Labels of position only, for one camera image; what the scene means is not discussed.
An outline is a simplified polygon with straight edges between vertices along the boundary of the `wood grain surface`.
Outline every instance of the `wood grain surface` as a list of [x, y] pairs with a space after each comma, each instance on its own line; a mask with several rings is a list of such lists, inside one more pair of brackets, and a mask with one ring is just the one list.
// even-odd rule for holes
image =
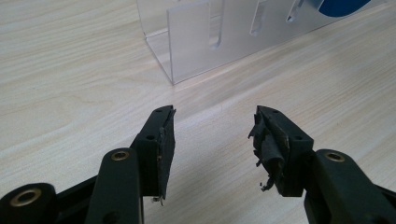
[[176, 154], [164, 206], [146, 223], [306, 223], [303, 198], [262, 193], [256, 105], [281, 110], [396, 190], [396, 4], [371, 8], [172, 86], [135, 1], [0, 2], [0, 197], [58, 192], [97, 174], [150, 112], [174, 105]]

